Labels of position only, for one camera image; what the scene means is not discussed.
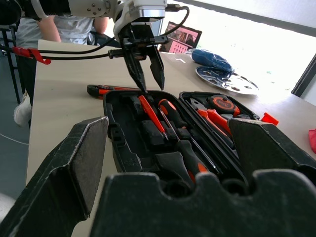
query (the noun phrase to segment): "floor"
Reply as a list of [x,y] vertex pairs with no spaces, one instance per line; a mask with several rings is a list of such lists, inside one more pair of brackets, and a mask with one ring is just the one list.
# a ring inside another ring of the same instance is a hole
[[0,193],[17,199],[25,187],[30,130],[13,120],[17,106],[8,60],[0,52]]

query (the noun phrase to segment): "white table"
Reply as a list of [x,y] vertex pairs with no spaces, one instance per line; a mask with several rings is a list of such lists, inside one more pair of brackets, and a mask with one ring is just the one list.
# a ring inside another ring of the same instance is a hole
[[[39,49],[81,51],[87,45],[55,43],[40,40]],[[105,47],[95,54],[105,53]],[[280,121],[278,128],[300,148],[316,158],[308,142],[308,130],[316,127],[316,107],[292,95],[271,89],[258,96],[245,96],[223,91],[205,84],[196,75],[198,64],[188,55],[162,54],[165,67],[165,91],[178,96],[182,91],[208,91],[226,93],[262,117],[268,112]],[[150,61],[142,62],[148,89],[159,90],[151,71]],[[75,123],[103,116],[102,100],[89,96],[88,84],[107,84],[136,87],[128,74],[123,58],[101,58],[80,61],[53,61],[49,66],[37,65],[33,116],[30,134],[29,159],[26,182],[34,175],[47,154],[69,133]],[[96,204],[104,179],[116,173],[111,141],[106,142],[103,171],[91,218],[79,223],[73,233],[88,236]]]

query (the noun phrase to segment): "silver plate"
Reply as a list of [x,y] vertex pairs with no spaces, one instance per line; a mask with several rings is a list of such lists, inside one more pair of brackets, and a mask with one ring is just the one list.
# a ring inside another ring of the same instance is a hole
[[196,73],[207,83],[222,89],[246,95],[255,95],[259,91],[255,83],[236,73],[227,73],[207,66],[197,67]]

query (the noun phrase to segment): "window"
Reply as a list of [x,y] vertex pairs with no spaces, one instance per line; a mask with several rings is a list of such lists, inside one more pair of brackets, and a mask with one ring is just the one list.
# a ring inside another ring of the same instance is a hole
[[[187,5],[168,0],[168,3]],[[316,53],[316,38],[293,31],[187,5],[184,26],[202,31],[198,48],[226,58],[236,72],[259,86],[272,85],[291,91]],[[179,23],[185,11],[167,12],[161,32],[169,21]]]

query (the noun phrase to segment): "gray shirt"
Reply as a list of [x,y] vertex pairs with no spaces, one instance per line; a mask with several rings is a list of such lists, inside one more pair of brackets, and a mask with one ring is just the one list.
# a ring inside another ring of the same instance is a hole
[[[77,16],[55,16],[54,22],[62,42],[87,44],[93,19]],[[23,48],[37,48],[42,39],[40,28],[33,19],[21,18],[16,34],[16,45]]]

